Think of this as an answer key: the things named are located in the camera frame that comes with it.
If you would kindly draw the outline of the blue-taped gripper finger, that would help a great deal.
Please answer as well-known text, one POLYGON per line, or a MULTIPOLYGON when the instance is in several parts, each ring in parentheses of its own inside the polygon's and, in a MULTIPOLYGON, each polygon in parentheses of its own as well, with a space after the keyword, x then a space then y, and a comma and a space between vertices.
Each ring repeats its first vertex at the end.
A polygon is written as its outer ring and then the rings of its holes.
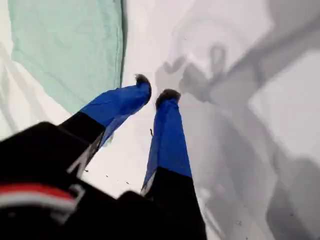
POLYGON ((179 110, 181 94, 165 89, 157 98, 153 136, 141 193, 159 210, 165 240, 205 240, 179 110))
POLYGON ((152 87, 143 74, 135 76, 135 84, 108 90, 59 125, 88 143, 84 153, 67 168, 68 173, 82 174, 93 156, 113 133, 150 100, 152 87))

